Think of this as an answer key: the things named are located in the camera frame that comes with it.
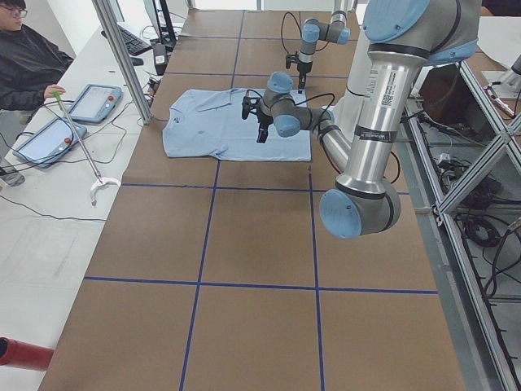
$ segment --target light blue shirt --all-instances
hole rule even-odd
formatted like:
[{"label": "light blue shirt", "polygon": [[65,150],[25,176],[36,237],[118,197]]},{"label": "light blue shirt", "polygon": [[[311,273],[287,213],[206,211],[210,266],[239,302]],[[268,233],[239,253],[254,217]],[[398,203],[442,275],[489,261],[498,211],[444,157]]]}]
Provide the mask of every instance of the light blue shirt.
[{"label": "light blue shirt", "polygon": [[[295,101],[303,94],[291,92]],[[282,138],[269,126],[266,143],[257,143],[259,124],[250,114],[241,117],[245,89],[226,91],[187,90],[170,108],[169,123],[163,129],[168,157],[213,156],[219,160],[310,161],[310,136],[300,131]]]}]

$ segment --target cardboard table surface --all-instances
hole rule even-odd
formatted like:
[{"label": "cardboard table surface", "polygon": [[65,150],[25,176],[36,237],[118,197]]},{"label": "cardboard table surface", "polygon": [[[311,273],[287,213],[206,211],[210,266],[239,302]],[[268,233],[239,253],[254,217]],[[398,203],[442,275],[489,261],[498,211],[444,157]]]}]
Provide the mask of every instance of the cardboard table surface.
[{"label": "cardboard table surface", "polygon": [[[283,15],[190,11],[40,391],[465,388],[402,178],[400,221],[343,241],[317,214],[336,172],[314,141],[311,162],[164,155],[185,90],[284,70]],[[308,97],[344,93],[355,18],[317,53]]]}]

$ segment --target black jacket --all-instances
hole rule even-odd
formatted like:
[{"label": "black jacket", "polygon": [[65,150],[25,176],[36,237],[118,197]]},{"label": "black jacket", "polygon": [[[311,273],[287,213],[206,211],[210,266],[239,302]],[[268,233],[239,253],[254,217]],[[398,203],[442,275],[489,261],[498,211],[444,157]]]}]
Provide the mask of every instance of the black jacket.
[{"label": "black jacket", "polygon": [[72,58],[28,26],[0,31],[0,108],[34,110],[43,92],[63,76]]}]

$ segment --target reacher grabber tool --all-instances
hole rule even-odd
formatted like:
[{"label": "reacher grabber tool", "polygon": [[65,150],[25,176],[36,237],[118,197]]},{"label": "reacher grabber tool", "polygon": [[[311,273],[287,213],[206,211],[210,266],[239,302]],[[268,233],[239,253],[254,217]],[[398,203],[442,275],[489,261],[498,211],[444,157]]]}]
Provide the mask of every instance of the reacher grabber tool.
[{"label": "reacher grabber tool", "polygon": [[98,189],[105,187],[106,185],[115,184],[118,187],[121,186],[121,182],[116,178],[109,178],[109,177],[103,177],[102,174],[99,172],[98,167],[96,167],[96,164],[94,163],[94,160],[89,154],[89,151],[87,150],[85,144],[83,143],[83,140],[81,139],[80,135],[76,131],[76,126],[74,126],[74,122],[72,121],[71,116],[69,115],[67,108],[62,102],[61,97],[59,96],[59,93],[57,91],[54,92],[54,96],[56,100],[58,101],[59,108],[63,112],[63,115],[67,119],[68,125],[71,128],[72,132],[74,133],[74,137],[78,140],[78,143],[80,144],[81,149],[85,153],[85,156],[87,160],[89,161],[90,167],[92,167],[92,170],[94,171],[94,175],[96,176],[96,181],[94,184],[90,187],[90,203],[95,206],[96,205],[96,191]]}]

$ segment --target red cylinder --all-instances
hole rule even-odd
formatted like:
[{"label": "red cylinder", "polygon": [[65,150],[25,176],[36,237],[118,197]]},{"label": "red cylinder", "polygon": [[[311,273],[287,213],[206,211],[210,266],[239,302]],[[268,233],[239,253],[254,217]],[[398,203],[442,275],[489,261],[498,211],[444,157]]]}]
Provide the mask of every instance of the red cylinder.
[{"label": "red cylinder", "polygon": [[0,337],[0,365],[46,371],[54,352],[51,348]]}]

